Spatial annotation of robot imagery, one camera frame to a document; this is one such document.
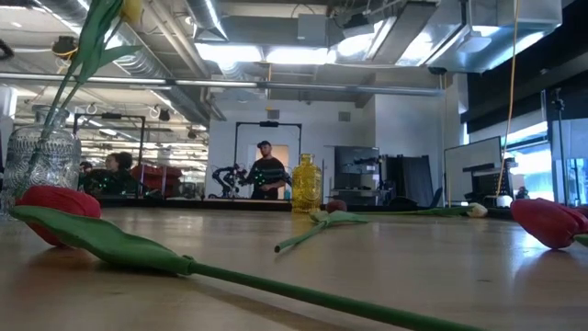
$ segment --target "desk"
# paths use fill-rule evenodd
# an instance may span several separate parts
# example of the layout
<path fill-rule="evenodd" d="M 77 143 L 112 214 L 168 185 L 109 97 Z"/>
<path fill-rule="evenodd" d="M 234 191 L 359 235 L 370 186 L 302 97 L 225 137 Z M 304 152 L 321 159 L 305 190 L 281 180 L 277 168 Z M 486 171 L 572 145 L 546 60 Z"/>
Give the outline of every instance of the desk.
<path fill-rule="evenodd" d="M 106 209 L 122 229 L 207 264 L 491 330 L 588 328 L 588 249 L 550 252 L 516 223 L 395 216 L 328 229 L 288 212 Z M 0 226 L 10 331 L 393 330 L 201 276 L 137 274 Z"/>

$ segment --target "cap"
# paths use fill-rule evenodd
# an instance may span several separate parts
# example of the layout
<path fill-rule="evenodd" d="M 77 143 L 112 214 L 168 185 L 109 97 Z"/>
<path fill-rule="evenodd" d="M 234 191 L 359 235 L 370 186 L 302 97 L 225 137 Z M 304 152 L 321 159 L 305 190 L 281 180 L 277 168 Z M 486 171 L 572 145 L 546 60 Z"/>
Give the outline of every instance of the cap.
<path fill-rule="evenodd" d="M 265 145 L 271 146 L 272 144 L 269 143 L 269 141 L 262 141 L 262 142 L 260 142 L 260 143 L 257 144 L 257 148 L 261 148 L 262 146 L 265 146 Z"/>

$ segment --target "clear glass vase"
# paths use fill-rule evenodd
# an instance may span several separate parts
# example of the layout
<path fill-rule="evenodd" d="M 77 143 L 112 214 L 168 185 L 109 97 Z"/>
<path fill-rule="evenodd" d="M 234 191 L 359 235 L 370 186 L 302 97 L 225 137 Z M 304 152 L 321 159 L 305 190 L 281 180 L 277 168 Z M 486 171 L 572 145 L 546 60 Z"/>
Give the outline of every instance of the clear glass vase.
<path fill-rule="evenodd" d="M 32 186 L 77 189 L 82 145 L 71 132 L 63 128 L 69 116 L 67 110 L 55 111 L 49 139 L 40 143 L 49 109 L 48 106 L 33 106 L 35 123 L 17 129 L 10 135 L 0 195 L 4 216 L 15 205 L 19 195 Z M 39 149 L 39 158 L 29 173 L 29 161 L 36 148 Z"/>

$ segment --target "yellow bottle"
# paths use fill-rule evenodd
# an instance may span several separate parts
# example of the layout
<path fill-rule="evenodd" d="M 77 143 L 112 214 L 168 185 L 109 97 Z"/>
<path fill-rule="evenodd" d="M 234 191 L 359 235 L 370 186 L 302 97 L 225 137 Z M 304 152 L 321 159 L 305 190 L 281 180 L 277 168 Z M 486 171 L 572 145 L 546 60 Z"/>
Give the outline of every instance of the yellow bottle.
<path fill-rule="evenodd" d="M 321 169 L 312 161 L 314 155 L 303 154 L 292 171 L 292 212 L 310 213 L 321 208 Z"/>

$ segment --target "person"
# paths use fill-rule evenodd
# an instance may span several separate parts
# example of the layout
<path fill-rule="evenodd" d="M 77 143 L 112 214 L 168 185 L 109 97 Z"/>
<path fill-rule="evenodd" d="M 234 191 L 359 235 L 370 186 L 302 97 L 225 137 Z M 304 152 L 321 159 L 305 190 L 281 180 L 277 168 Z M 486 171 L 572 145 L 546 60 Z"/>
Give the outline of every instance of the person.
<path fill-rule="evenodd" d="M 85 179 L 86 179 L 87 175 L 91 172 L 92 172 L 92 164 L 91 163 L 89 163 L 87 161 L 83 161 L 82 163 L 80 163 L 80 175 L 78 178 L 78 190 L 80 190 L 80 191 L 84 190 Z"/>
<path fill-rule="evenodd" d="M 83 161 L 82 163 L 80 163 L 80 173 L 81 174 L 87 174 L 90 171 L 92 171 L 92 164 L 87 162 L 87 161 Z"/>
<path fill-rule="evenodd" d="M 84 182 L 84 191 L 95 197 L 134 192 L 137 181 L 130 174 L 132 155 L 126 152 L 107 156 L 106 170 L 94 170 Z"/>
<path fill-rule="evenodd" d="M 107 170 L 110 172 L 130 171 L 132 155 L 127 152 L 113 153 L 107 156 Z"/>
<path fill-rule="evenodd" d="M 257 145 L 261 158 L 255 161 L 246 182 L 254 183 L 254 193 L 251 199 L 277 200 L 277 190 L 286 185 L 286 169 L 278 159 L 272 155 L 272 144 L 262 141 Z"/>

